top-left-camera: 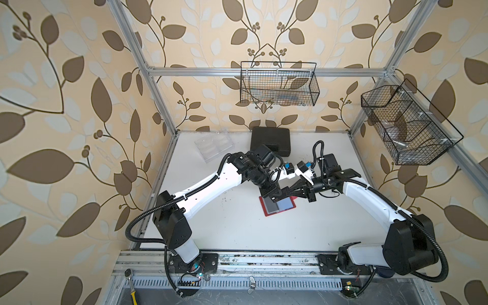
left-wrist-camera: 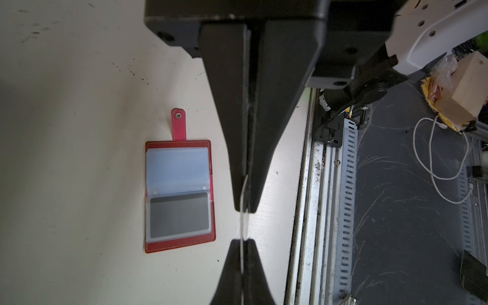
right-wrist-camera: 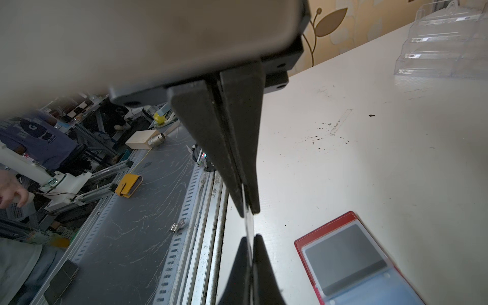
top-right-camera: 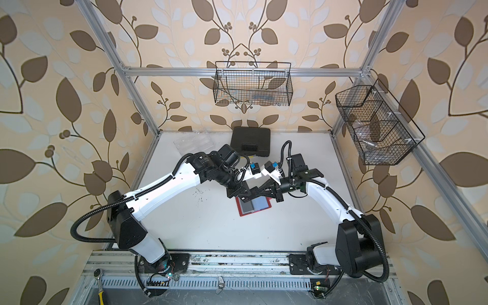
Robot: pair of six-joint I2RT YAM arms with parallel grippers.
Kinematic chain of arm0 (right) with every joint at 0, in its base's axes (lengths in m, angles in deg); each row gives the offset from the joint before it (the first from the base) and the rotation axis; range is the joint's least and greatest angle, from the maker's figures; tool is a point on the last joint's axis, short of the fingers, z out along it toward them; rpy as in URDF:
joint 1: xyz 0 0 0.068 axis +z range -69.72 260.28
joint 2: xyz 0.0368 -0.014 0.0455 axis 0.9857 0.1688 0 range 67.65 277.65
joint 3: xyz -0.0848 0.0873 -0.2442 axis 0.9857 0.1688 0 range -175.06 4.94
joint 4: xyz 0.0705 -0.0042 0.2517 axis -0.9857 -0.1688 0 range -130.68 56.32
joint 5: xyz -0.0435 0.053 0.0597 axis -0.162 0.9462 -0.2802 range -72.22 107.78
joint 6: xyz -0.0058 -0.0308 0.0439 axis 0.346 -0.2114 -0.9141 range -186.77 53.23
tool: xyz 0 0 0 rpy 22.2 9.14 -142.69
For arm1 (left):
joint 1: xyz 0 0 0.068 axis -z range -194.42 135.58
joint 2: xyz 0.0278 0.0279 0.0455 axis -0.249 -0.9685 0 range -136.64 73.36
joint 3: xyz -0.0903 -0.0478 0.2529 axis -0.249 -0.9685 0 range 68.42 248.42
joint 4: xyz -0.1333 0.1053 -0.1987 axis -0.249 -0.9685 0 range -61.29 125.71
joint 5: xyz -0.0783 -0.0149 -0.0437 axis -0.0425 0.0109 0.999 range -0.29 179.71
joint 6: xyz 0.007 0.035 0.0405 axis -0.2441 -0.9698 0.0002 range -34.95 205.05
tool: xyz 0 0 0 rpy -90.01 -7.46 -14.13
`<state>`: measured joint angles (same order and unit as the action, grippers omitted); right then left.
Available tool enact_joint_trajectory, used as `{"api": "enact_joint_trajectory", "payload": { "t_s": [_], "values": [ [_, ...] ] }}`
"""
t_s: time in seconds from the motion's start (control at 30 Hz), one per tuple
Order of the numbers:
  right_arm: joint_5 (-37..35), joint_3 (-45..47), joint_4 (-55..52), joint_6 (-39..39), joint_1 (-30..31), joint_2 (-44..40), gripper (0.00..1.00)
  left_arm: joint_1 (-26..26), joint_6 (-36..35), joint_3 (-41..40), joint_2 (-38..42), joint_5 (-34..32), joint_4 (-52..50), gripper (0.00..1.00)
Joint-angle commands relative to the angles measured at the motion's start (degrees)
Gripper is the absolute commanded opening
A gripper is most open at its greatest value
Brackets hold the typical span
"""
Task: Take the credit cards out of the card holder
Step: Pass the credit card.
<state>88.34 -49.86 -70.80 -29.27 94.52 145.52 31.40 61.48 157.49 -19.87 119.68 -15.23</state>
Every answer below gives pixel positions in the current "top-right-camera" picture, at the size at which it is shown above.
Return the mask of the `red leather card holder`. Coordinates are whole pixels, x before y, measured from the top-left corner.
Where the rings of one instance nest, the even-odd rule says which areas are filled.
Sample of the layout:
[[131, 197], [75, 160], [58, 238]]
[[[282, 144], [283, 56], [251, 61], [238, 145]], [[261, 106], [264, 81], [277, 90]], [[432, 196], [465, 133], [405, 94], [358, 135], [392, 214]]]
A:
[[254, 199], [251, 200], [251, 202], [253, 203], [253, 206], [254, 206], [254, 212], [253, 213], [248, 213], [247, 215], [241, 215], [240, 210], [239, 210], [239, 205], [238, 205], [239, 199], [241, 199], [241, 198], [236, 198], [236, 204], [237, 204], [237, 207], [238, 207], [238, 212], [239, 212], [240, 217], [247, 216], [247, 215], [250, 215], [250, 214], [253, 214], [253, 213], [257, 213], [257, 212], [260, 212], [260, 211], [263, 211], [263, 210], [267, 210], [267, 209], [269, 209], [269, 208], [272, 207], [270, 198], [264, 197], [264, 196], [258, 197], [258, 198], [254, 198]]

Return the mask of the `clear plastic organizer box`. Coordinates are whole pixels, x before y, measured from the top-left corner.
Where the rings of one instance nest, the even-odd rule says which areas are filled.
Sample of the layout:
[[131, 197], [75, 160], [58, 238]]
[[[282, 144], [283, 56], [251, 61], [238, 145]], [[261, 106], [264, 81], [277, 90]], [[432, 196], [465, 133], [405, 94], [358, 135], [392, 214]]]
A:
[[182, 133], [174, 141], [174, 145], [181, 155], [199, 152], [209, 153], [215, 149], [212, 137], [207, 132]]

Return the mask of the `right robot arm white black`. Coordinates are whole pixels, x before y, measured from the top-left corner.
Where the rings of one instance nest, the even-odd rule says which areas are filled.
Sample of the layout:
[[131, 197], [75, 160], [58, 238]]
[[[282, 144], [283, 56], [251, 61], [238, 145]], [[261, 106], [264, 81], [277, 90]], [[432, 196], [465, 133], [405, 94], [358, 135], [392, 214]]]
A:
[[279, 170], [262, 171], [269, 180], [259, 193], [280, 201], [284, 193], [301, 191], [315, 200], [337, 225], [335, 244], [316, 243], [307, 248], [306, 261], [312, 273], [326, 266], [337, 266], [349, 277], [367, 277], [383, 283], [389, 277], [381, 225], [373, 215], [366, 216], [348, 204], [317, 169], [283, 176]]

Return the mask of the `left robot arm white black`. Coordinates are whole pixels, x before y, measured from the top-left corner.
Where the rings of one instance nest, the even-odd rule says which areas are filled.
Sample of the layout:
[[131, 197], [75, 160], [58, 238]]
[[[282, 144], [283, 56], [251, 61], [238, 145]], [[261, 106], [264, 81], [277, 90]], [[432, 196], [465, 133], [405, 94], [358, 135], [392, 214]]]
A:
[[229, 156], [217, 151], [189, 153], [177, 162], [172, 172], [151, 184], [125, 195], [111, 194], [109, 203], [117, 203], [108, 211], [114, 243], [121, 250], [141, 255], [150, 264], [169, 260], [165, 245], [151, 235], [143, 220], [180, 193], [207, 181], [218, 182], [231, 197], [247, 193], [249, 187], [245, 181], [252, 177], [252, 165], [247, 160], [247, 164], [237, 170], [234, 163], [239, 159], [240, 155], [233, 152]]

